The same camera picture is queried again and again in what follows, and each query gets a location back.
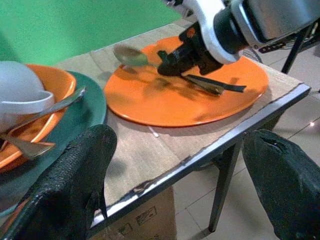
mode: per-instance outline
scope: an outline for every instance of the wooden tabletop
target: wooden tabletop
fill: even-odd
[[[141,49],[170,36],[179,35],[188,25],[171,23],[121,43]],[[103,88],[120,65],[112,45],[59,62],[56,67],[85,74]],[[143,186],[214,143],[224,134],[253,116],[271,102],[301,84],[299,80],[260,64],[269,78],[267,91],[251,107],[226,119],[193,127],[148,127],[124,120],[108,111],[107,124],[118,137],[117,149],[105,177],[106,204],[111,205],[127,192]]]

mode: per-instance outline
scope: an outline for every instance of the cup handle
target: cup handle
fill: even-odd
[[[55,103],[55,96],[49,91],[39,91],[40,100],[35,101],[1,101],[0,112],[6,114],[35,114],[39,113]]]

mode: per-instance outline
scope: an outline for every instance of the cardboard box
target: cardboard box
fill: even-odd
[[[172,187],[90,238],[90,240],[176,239],[177,228]]]

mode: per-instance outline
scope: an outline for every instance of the white cup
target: white cup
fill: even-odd
[[[0,132],[15,125],[21,116],[39,113],[55,103],[38,76],[16,61],[0,61]]]

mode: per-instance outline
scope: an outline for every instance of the robotic arm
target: robotic arm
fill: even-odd
[[[158,72],[179,76],[193,66],[202,75],[236,62],[239,51],[259,49],[298,32],[320,18],[319,0],[163,0],[198,22],[179,35],[183,42],[163,57]]]

